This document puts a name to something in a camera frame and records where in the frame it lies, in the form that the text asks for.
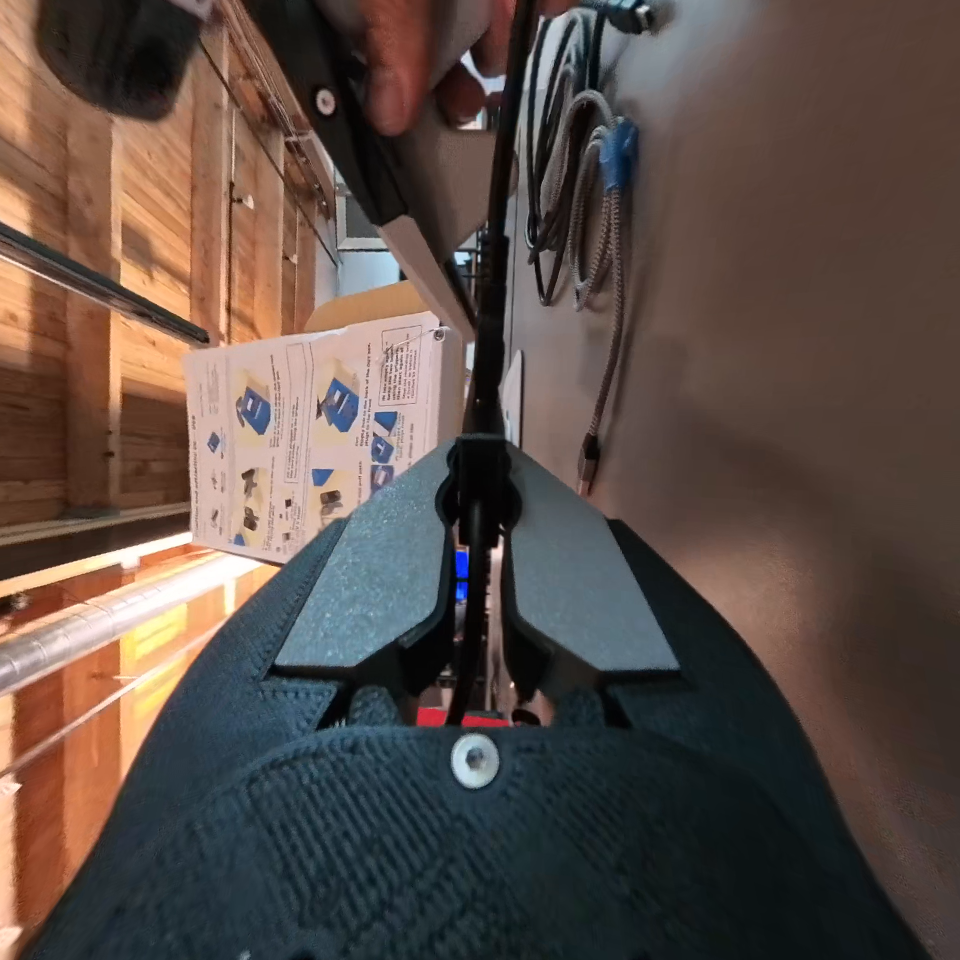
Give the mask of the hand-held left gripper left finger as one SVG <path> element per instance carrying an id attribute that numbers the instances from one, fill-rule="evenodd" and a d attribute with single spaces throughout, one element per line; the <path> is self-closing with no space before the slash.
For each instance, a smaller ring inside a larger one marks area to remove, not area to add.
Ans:
<path id="1" fill-rule="evenodd" d="M 445 511 L 454 440 L 342 527 L 273 662 L 280 676 L 418 697 L 453 649 L 455 546 Z"/>

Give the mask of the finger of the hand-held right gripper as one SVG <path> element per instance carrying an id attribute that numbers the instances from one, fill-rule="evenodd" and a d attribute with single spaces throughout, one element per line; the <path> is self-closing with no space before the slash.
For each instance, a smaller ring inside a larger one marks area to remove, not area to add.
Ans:
<path id="1" fill-rule="evenodd" d="M 477 308 L 451 255 L 434 252 L 417 222 L 405 214 L 377 233 L 429 310 L 465 343 L 476 341 Z"/>

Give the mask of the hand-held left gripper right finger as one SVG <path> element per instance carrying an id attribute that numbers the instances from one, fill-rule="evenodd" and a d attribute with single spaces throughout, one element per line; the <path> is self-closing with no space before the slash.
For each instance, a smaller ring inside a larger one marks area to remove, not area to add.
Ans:
<path id="1" fill-rule="evenodd" d="M 513 513 L 501 565 L 503 658 L 518 697 L 678 675 L 606 517 L 507 444 Z"/>

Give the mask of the person's right hand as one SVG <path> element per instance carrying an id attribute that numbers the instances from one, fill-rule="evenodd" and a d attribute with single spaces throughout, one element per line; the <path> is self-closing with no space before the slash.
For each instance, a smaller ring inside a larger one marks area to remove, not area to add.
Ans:
<path id="1" fill-rule="evenodd" d="M 486 93 L 461 62 L 435 85 L 438 29 L 445 2 L 363 1 L 367 66 L 365 106 L 379 134 L 397 137 L 416 124 L 429 93 L 448 125 L 462 127 L 484 109 Z"/>

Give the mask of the white flat pad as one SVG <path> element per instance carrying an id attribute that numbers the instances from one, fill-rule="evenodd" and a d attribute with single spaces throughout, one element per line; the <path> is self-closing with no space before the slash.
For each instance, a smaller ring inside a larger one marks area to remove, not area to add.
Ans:
<path id="1" fill-rule="evenodd" d="M 500 387 L 500 405 L 505 438 L 519 449 L 522 448 L 523 377 L 523 352 L 517 350 L 510 360 Z"/>

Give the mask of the red object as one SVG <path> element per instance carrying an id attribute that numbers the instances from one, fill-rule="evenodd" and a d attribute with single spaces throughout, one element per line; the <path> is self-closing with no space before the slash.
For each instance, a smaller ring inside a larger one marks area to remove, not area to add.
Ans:
<path id="1" fill-rule="evenodd" d="M 448 711 L 439 706 L 420 706 L 417 709 L 415 726 L 421 728 L 442 727 L 447 724 Z M 511 721 L 498 712 L 467 711 L 460 722 L 464 729 L 509 728 Z"/>

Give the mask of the printed instruction sheet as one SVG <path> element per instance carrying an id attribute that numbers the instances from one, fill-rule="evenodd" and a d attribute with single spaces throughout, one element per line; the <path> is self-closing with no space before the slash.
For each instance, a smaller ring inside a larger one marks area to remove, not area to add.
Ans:
<path id="1" fill-rule="evenodd" d="M 194 545 L 287 562 L 457 434 L 465 357 L 429 312 L 186 354 Z"/>

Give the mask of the wooden shelf unit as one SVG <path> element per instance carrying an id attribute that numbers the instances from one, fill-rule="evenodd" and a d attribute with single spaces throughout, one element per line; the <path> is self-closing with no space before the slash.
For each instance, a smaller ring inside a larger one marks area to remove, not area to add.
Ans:
<path id="1" fill-rule="evenodd" d="M 2 223 L 206 330 L 301 330 L 337 290 L 332 174 L 242 2 L 215 2 L 172 112 L 80 102 L 42 61 L 37 2 L 2 2 Z M 190 345 L 2 260 L 1 522 L 189 499 Z"/>

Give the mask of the shiny metal pipe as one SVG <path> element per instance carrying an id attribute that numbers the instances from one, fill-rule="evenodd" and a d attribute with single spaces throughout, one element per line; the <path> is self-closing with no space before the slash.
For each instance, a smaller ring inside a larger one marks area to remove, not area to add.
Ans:
<path id="1" fill-rule="evenodd" d="M 147 621 L 260 568 L 251 558 L 205 558 L 35 620 L 1 643 L 1 695 L 14 694 Z"/>

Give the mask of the dark metal rail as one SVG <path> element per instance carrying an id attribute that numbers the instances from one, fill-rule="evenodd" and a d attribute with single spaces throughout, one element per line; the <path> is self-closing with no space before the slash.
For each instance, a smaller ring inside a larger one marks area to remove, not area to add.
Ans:
<path id="1" fill-rule="evenodd" d="M 203 328 L 6 222 L 1 222 L 1 260 L 180 342 L 198 347 L 211 345 L 210 334 Z"/>

